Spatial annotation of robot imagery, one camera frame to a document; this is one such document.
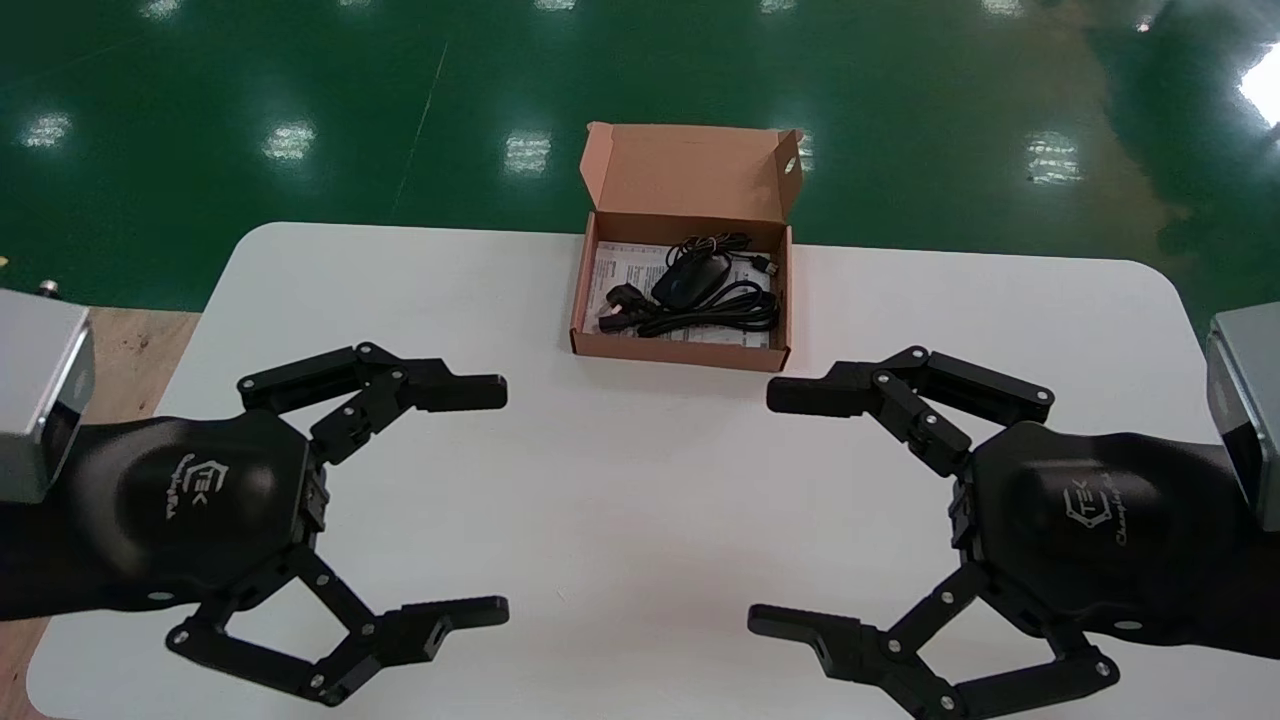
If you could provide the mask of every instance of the paper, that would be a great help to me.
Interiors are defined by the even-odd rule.
[[[658,278],[667,272],[667,246],[659,245],[631,245],[626,242],[600,242],[595,246],[595,268],[591,272],[591,295],[586,304],[586,327],[589,333],[599,333],[600,325],[596,318],[609,311],[609,304],[604,296],[614,286],[631,283],[649,296]],[[772,278],[751,266],[750,258],[768,256],[767,252],[736,252],[741,258],[735,258],[730,268],[730,275],[724,284],[737,281],[753,281],[765,290],[772,290]],[[741,292],[750,292],[741,288]],[[733,292],[728,297],[740,295]],[[635,328],[627,328],[618,334],[635,337]],[[695,325],[672,331],[658,336],[663,340],[676,340],[684,342],[714,342],[719,345],[741,345],[742,347],[768,347],[768,332],[746,332],[733,328],[721,328],[716,325]]]

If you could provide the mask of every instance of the power cord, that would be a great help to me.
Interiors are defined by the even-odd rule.
[[[636,328],[640,337],[692,325],[721,325],[746,332],[767,332],[781,316],[778,297],[754,281],[724,284],[735,259],[748,260],[769,275],[778,272],[768,258],[741,255],[751,240],[744,233],[692,236],[667,251],[667,272],[653,287],[653,300],[631,283],[605,295],[612,306],[600,318],[600,332]],[[739,292],[733,297],[730,293]]]

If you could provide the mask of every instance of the cardboard box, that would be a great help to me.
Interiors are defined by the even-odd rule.
[[[800,193],[800,131],[701,126],[588,126],[582,181],[595,211],[586,242],[568,331],[577,355],[685,363],[737,370],[780,372],[791,354],[791,227],[787,214]],[[773,292],[782,318],[768,347],[639,338],[584,328],[595,247],[602,241],[680,245],[692,234],[744,232],[749,250],[778,264]]]

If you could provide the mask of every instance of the green floor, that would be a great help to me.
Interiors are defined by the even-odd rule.
[[[579,232],[600,119],[804,128],[801,242],[1135,259],[1201,328],[1280,300],[1274,0],[4,13],[8,287],[198,310],[271,220]]]

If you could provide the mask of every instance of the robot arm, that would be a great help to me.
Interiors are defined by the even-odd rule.
[[[67,327],[67,337],[79,336],[78,323]],[[84,337],[67,345],[77,351],[49,355],[58,357],[56,382],[38,395],[83,395],[67,389],[76,378],[67,368],[83,372]],[[6,364],[12,356],[6,350]],[[19,475],[10,471],[19,464],[8,464],[0,478],[0,491],[13,491],[0,495],[0,620],[198,603],[169,632],[172,651],[330,706],[383,667],[431,661],[454,629],[507,621],[507,601],[497,596],[378,615],[315,552],[330,500],[325,465],[342,462],[410,409],[502,407],[502,377],[453,375],[442,360],[402,360],[362,343],[248,375],[238,389],[246,411],[228,420],[78,427],[76,413],[56,434],[45,430],[55,427],[49,409],[69,404],[37,402],[42,421],[29,427],[40,454],[27,452],[27,427],[0,447],[26,468]],[[279,418],[348,393],[355,395],[311,427],[310,439]],[[40,496],[35,488],[46,489]],[[310,662],[227,634],[233,614],[294,578],[347,628],[330,655]]]
[[[1216,351],[1242,360],[1239,347]],[[1251,409],[1219,427],[1248,447],[1239,418],[1265,416],[1257,388],[1224,388],[1216,377],[1225,375],[1211,361],[1211,400],[1235,392],[1238,407]],[[925,400],[1006,429],[970,450]],[[1260,527],[1272,469],[1257,457],[1267,451],[1066,436],[1042,424],[1052,401],[1048,388],[923,347],[883,363],[837,363],[820,379],[772,380],[772,410],[870,415],[934,473],[955,477],[948,515],[960,569],[886,630],[765,605],[750,610],[750,630],[809,644],[828,676],[881,687],[922,719],[995,717],[1115,684],[1119,667],[1085,632],[1280,659],[1280,620],[1260,611],[1280,601],[1280,534]],[[1251,464],[1233,464],[1236,455]],[[1249,487],[1258,489],[1242,492]],[[936,675],[919,648],[975,598],[1044,638],[1055,661],[957,684]]]

